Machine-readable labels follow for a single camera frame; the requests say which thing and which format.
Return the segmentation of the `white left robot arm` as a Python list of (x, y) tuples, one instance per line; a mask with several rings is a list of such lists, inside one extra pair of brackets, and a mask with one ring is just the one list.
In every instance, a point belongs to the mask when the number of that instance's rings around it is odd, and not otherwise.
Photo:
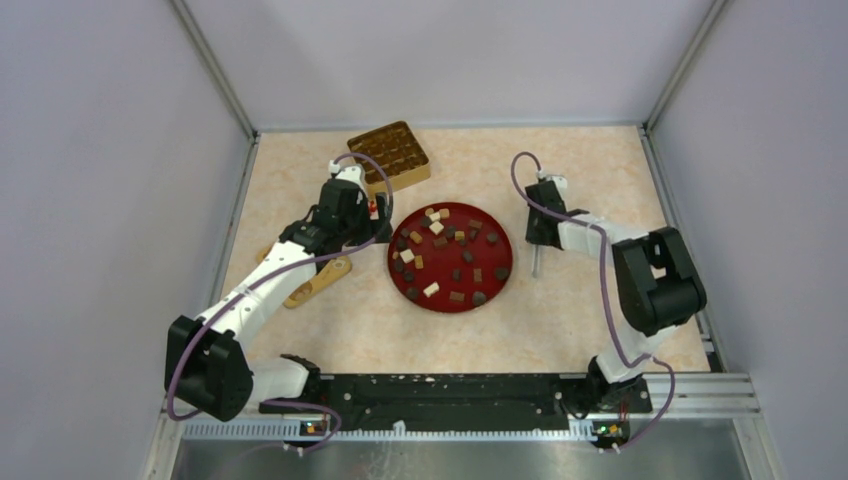
[(338, 174), (327, 180), (306, 217), (288, 225), (267, 256), (225, 298), (195, 318), (168, 328), (164, 387), (169, 417), (181, 400), (195, 413), (229, 421), (245, 407), (254, 385), (245, 350), (259, 330), (319, 268), (391, 234), (394, 193), (377, 195), (375, 209), (359, 182)]

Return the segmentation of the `gold bear tin lid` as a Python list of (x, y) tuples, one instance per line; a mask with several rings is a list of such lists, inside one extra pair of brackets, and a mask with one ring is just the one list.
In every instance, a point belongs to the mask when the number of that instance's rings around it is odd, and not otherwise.
[(296, 309), (336, 283), (353, 268), (348, 256), (341, 256), (328, 262), (314, 277), (298, 287), (284, 302), (287, 309)]

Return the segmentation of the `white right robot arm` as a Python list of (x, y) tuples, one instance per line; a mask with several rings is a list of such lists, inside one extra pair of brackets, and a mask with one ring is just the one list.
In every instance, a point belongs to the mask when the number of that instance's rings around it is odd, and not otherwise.
[(590, 361), (582, 394), (594, 409), (612, 412), (662, 343), (704, 309), (707, 294), (678, 229), (640, 230), (569, 210), (566, 186), (564, 177), (546, 176), (525, 187), (526, 240), (598, 261), (611, 344)]

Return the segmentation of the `silver metal tongs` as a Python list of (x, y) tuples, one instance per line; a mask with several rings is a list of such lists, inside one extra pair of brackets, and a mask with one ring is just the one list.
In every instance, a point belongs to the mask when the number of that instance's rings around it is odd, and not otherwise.
[(539, 245), (535, 245), (534, 248), (533, 248), (532, 270), (531, 270), (531, 275), (532, 275), (533, 278), (539, 277), (540, 260), (541, 260), (541, 247)]

